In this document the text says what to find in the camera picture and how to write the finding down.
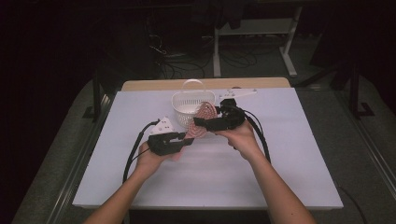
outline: person's left arm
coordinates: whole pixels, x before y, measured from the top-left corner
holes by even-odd
[[[147,143],[143,143],[139,148],[141,154],[137,158],[137,164],[130,177],[120,186],[120,188],[93,212],[84,223],[121,223],[125,214],[131,206],[134,197],[142,187],[143,183],[152,176],[161,163],[168,156],[158,156],[147,150]]]

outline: basket handle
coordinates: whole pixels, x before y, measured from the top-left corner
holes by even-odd
[[[190,78],[190,79],[186,80],[186,81],[183,83],[183,85],[181,86],[181,91],[184,91],[184,86],[185,86],[187,83],[190,83],[190,82],[198,82],[198,83],[200,83],[200,84],[203,86],[204,91],[206,91],[206,86],[205,86],[205,84],[204,84],[202,81],[200,81],[200,80],[198,80],[198,79],[195,79],[195,78]]]

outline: forearm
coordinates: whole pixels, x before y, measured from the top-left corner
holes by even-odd
[[[121,223],[145,178],[133,173],[84,223]]]
[[[265,157],[250,160],[274,222],[316,223],[312,215]]]

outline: white basket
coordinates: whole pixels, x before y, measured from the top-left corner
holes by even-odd
[[[203,86],[201,91],[185,91],[184,87],[189,82],[198,82]],[[213,91],[207,91],[204,83],[198,79],[188,79],[181,87],[181,91],[172,96],[172,106],[175,109],[178,123],[188,128],[194,115],[198,112],[202,102],[214,104],[216,96]]]

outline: white tabletop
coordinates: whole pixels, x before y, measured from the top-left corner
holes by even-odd
[[[257,91],[254,95],[236,98],[236,102],[262,124],[276,170],[309,209],[343,207],[295,89]],[[97,207],[117,190],[136,137],[148,123],[167,116],[178,132],[185,132],[178,125],[172,107],[175,92],[118,92],[73,205]],[[218,105],[218,97],[225,90],[213,92]],[[149,130],[142,141],[148,139]],[[249,164],[227,145],[225,138],[213,133],[185,147],[179,161],[165,161],[132,204],[132,208],[139,209],[266,207]]]

